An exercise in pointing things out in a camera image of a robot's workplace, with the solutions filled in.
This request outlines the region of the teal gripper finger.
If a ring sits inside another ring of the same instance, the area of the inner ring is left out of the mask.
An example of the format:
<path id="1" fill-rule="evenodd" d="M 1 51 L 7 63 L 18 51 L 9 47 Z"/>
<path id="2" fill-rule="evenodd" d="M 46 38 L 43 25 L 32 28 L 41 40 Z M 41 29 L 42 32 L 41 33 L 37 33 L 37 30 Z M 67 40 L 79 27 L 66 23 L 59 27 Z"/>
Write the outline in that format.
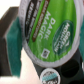
<path id="1" fill-rule="evenodd" d="M 7 54 L 10 60 L 19 59 L 22 50 L 22 33 L 19 18 L 16 18 L 6 35 Z"/>

